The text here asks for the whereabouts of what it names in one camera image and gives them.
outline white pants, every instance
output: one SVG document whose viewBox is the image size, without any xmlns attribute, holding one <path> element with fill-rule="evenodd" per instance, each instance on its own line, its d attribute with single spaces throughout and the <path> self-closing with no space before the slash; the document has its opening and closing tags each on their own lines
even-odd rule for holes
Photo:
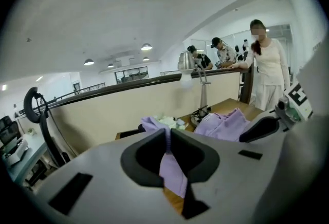
<svg viewBox="0 0 329 224">
<path fill-rule="evenodd" d="M 261 110 L 270 110 L 278 104 L 283 96 L 284 86 L 259 84 L 256 90 L 255 106 Z"/>
</svg>

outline black rubber pad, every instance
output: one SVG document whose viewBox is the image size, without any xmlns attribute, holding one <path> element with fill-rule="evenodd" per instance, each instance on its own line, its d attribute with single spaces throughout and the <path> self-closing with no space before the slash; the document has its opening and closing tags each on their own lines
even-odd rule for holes
<svg viewBox="0 0 329 224">
<path fill-rule="evenodd" d="M 257 159 L 257 160 L 261 160 L 261 158 L 263 156 L 263 154 L 255 153 L 255 152 L 247 151 L 247 150 L 241 150 L 240 152 L 238 152 L 238 154 L 242 155 L 242 156 L 250 157 L 253 159 Z"/>
<path fill-rule="evenodd" d="M 54 209 L 67 215 L 93 176 L 77 173 L 49 202 Z"/>
</svg>

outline white fabric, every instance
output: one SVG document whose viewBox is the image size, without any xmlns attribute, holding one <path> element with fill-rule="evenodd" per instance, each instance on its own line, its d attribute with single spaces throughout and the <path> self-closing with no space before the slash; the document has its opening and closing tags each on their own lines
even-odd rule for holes
<svg viewBox="0 0 329 224">
<path fill-rule="evenodd" d="M 272 39 L 268 47 L 261 47 L 261 55 L 250 49 L 245 61 L 248 68 L 255 58 L 260 73 L 260 84 L 282 86 L 286 89 L 290 87 L 287 60 L 278 40 Z"/>
<path fill-rule="evenodd" d="M 280 85 L 259 84 L 256 90 L 255 107 L 261 110 L 271 110 L 283 96 L 283 87 Z"/>
</svg>

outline man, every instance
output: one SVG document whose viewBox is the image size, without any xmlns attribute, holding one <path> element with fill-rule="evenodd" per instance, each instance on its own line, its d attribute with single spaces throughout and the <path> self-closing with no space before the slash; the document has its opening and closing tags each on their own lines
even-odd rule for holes
<svg viewBox="0 0 329 224">
<path fill-rule="evenodd" d="M 220 38 L 213 38 L 211 43 L 211 48 L 216 48 L 218 50 L 217 56 L 220 59 L 218 62 L 219 64 L 216 64 L 218 69 L 227 68 L 236 63 L 236 55 L 232 47 L 224 45 Z"/>
<path fill-rule="evenodd" d="M 210 70 L 214 65 L 211 63 L 211 60 L 205 54 L 197 53 L 196 48 L 192 45 L 187 48 L 189 52 L 192 53 L 194 59 L 198 59 L 198 65 L 202 65 L 204 70 Z"/>
<path fill-rule="evenodd" d="M 16 107 L 16 104 L 14 104 L 14 118 L 17 118 L 19 115 L 19 110 Z"/>
</svg>

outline wooden table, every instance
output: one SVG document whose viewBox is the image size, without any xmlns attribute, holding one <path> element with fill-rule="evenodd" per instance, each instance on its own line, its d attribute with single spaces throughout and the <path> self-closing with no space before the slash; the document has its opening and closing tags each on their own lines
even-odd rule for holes
<svg viewBox="0 0 329 224">
<path fill-rule="evenodd" d="M 260 113 L 263 112 L 262 110 L 254 107 L 254 106 L 251 106 L 249 104 L 239 102 L 234 99 L 227 99 L 223 102 L 220 102 L 220 103 L 217 103 L 217 104 L 211 106 L 211 113 L 227 115 L 230 112 L 232 112 L 235 108 L 239 108 L 248 121 L 252 121 L 257 115 L 259 115 Z M 185 116 L 181 117 L 181 119 L 185 123 L 189 123 L 186 130 L 193 132 L 195 128 L 191 125 L 190 116 L 191 115 L 185 115 Z M 183 210 L 183 206 L 184 206 L 184 199 L 177 196 L 175 193 L 171 192 L 167 188 L 164 188 L 163 193 L 166 196 L 166 198 L 168 199 L 168 201 L 170 202 L 170 204 L 173 206 L 173 208 L 179 214 L 181 214 L 181 212 Z"/>
<path fill-rule="evenodd" d="M 215 105 L 212 105 L 210 112 L 218 113 L 221 115 L 228 115 L 235 108 L 239 108 L 248 121 L 252 121 L 253 119 L 256 118 L 257 115 L 259 115 L 260 113 L 263 112 L 262 110 L 254 107 L 252 105 L 249 105 L 249 104 L 246 104 L 243 102 L 239 102 L 239 101 L 231 99 L 231 98 L 229 98 L 223 102 L 217 103 Z M 185 116 L 180 117 L 180 119 L 182 119 L 185 123 L 189 123 L 188 127 L 185 130 L 193 132 L 195 128 L 191 124 L 190 116 L 191 116 L 190 114 L 185 115 Z"/>
</svg>

